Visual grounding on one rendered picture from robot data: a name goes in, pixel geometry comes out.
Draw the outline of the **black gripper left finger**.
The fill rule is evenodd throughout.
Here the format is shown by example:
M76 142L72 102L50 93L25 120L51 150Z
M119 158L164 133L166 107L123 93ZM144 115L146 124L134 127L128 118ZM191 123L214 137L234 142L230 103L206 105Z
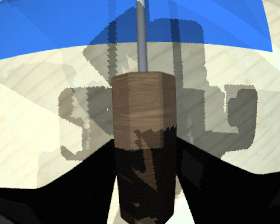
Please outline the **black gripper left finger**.
M107 224L115 139L42 188L0 188L0 224Z

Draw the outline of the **blue flat strip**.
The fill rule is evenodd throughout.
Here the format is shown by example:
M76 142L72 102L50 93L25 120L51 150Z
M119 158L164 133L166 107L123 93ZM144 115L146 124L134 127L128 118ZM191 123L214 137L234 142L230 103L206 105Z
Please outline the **blue flat strip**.
M145 0L147 41L273 52L262 0ZM0 59L137 41L136 0L0 0Z

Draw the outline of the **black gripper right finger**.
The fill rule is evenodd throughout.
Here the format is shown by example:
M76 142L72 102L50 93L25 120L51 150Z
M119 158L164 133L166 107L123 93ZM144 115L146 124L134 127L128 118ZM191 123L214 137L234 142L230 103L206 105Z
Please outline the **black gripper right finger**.
M280 205L280 172L245 171L179 136L176 172L193 224L264 224Z

